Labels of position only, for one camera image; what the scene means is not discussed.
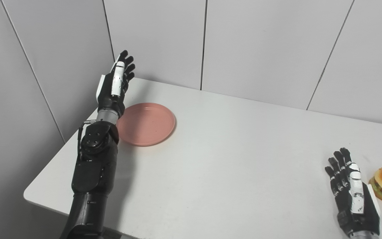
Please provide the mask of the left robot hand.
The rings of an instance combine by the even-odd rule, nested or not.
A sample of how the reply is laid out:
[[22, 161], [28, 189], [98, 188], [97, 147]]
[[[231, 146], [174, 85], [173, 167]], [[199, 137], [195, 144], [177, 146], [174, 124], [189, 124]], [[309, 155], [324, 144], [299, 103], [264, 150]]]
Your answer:
[[102, 75], [97, 87], [97, 121], [116, 124], [125, 111], [124, 99], [129, 82], [135, 77], [134, 58], [123, 50], [115, 60], [110, 73]]

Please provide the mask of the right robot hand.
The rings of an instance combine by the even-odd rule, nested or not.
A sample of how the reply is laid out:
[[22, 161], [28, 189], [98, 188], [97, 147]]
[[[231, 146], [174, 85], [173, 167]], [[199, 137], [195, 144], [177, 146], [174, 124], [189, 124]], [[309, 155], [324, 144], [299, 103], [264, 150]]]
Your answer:
[[372, 186], [362, 181], [360, 168], [347, 148], [333, 155], [325, 171], [337, 205], [339, 227], [349, 239], [379, 239], [380, 211]]

